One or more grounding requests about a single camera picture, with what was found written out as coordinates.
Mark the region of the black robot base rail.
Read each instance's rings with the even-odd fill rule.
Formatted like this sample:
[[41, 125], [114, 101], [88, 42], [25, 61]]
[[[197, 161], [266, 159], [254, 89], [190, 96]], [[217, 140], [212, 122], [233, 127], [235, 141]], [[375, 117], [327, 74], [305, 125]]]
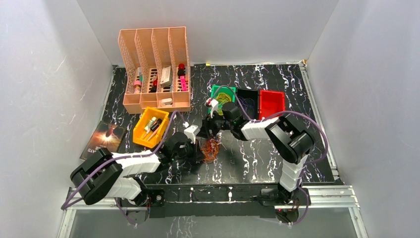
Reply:
[[147, 184], [134, 201], [118, 202], [131, 218], [143, 208], [147, 218], [257, 216], [288, 224], [303, 218], [311, 199], [306, 188], [287, 192], [276, 183]]

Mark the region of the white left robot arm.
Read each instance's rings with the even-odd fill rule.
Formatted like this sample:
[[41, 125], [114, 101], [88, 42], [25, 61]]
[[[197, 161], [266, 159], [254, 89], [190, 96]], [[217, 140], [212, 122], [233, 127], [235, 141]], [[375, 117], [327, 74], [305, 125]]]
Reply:
[[138, 174], [154, 174], [172, 163], [197, 164], [204, 157], [197, 140], [176, 132], [153, 151], [113, 154], [101, 148], [70, 174], [70, 180], [87, 205], [117, 198], [143, 206], [155, 201], [158, 190], [147, 188]]

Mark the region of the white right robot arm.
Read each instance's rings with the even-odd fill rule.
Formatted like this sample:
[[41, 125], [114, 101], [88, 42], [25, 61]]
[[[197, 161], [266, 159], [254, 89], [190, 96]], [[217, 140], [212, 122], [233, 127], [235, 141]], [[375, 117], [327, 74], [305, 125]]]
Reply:
[[198, 135], [210, 138], [221, 130], [229, 130], [238, 140], [270, 140], [282, 158], [282, 174], [277, 188], [262, 189], [255, 199], [266, 204], [292, 205], [298, 200], [301, 188], [301, 172], [315, 144], [315, 138], [303, 124], [289, 114], [261, 121], [246, 119], [242, 110], [234, 103], [222, 106], [222, 114], [217, 111], [218, 101], [207, 99], [205, 105], [210, 113], [202, 120]]

